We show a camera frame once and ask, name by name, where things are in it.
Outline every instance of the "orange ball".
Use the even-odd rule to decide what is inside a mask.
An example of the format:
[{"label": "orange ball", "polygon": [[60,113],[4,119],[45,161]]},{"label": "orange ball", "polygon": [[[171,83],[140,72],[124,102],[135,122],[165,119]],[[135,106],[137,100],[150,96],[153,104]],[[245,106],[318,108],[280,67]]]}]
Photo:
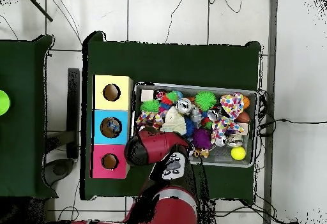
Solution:
[{"label": "orange ball", "polygon": [[243,109],[246,109],[248,106],[250,106],[250,100],[246,96],[243,96],[243,102],[244,102]]}]

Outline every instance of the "green ball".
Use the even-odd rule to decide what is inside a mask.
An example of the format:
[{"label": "green ball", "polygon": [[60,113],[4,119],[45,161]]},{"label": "green ball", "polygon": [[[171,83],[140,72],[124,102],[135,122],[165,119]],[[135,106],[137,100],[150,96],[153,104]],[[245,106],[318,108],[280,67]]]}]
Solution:
[{"label": "green ball", "polygon": [[5,114],[10,107],[9,96],[2,90],[0,90],[0,116]]},{"label": "green ball", "polygon": [[204,112],[207,112],[216,103],[216,96],[212,92],[199,92],[195,96],[195,104]]},{"label": "green ball", "polygon": [[176,102],[178,100],[178,94],[175,91],[167,93],[166,97],[172,102]]},{"label": "green ball", "polygon": [[148,100],[142,103],[140,109],[145,112],[159,112],[159,101]]}]

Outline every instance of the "tennis ball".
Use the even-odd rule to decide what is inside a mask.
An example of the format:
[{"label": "tennis ball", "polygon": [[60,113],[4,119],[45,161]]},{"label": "tennis ball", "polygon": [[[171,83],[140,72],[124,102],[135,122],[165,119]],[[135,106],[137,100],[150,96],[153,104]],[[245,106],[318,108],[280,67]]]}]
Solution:
[{"label": "tennis ball", "polygon": [[246,155],[245,149],[243,147],[234,147],[231,151],[231,156],[235,160],[242,160]]}]

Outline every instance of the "dark green table surface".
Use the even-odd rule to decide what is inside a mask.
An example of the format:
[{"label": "dark green table surface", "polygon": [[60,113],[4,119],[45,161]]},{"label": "dark green table surface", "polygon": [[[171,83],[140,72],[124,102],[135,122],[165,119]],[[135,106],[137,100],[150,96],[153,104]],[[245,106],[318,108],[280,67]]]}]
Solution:
[{"label": "dark green table surface", "polygon": [[[90,34],[83,43],[82,73],[82,169],[80,194],[93,196],[135,196],[152,166],[132,167],[126,179],[89,177],[91,147],[92,75],[126,75],[138,81],[190,86],[257,90],[261,46],[160,45],[103,41],[102,32]],[[195,166],[196,175],[200,166]],[[250,168],[205,166],[210,198],[253,198],[254,166]]]},{"label": "dark green table surface", "polygon": [[0,116],[0,196],[55,197],[42,179],[45,147],[45,54],[52,36],[0,40],[0,89],[10,109]]}]

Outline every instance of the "gray bin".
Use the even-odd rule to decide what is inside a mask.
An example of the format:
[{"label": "gray bin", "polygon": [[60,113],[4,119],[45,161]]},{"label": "gray bin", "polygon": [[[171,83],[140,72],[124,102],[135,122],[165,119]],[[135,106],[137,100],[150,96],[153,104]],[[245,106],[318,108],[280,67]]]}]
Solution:
[{"label": "gray bin", "polygon": [[[243,136],[243,147],[247,152],[243,160],[234,160],[231,157],[231,148],[224,147],[215,147],[209,152],[207,158],[203,158],[203,165],[214,165],[214,166],[224,166],[224,167],[239,167],[239,168],[248,168],[254,164],[255,160],[255,147],[256,147],[256,130],[258,123],[258,110],[259,110],[259,98],[257,92],[248,91],[248,90],[235,90],[235,89],[222,89],[222,88],[213,88],[213,87],[199,87],[199,86],[182,86],[182,85],[172,85],[172,84],[146,84],[138,83],[134,87],[133,95],[133,113],[132,113],[132,127],[131,127],[131,136],[135,130],[135,122],[140,114],[141,106],[141,89],[144,90],[155,90],[155,89],[165,89],[167,91],[181,91],[184,97],[195,96],[198,92],[201,91],[211,91],[213,92],[217,99],[225,94],[234,94],[239,92],[248,97],[250,100],[250,106],[247,108],[247,114],[250,116],[250,123],[248,125],[248,135]],[[190,161],[192,164],[198,164],[201,162],[200,158],[191,156]]]}]

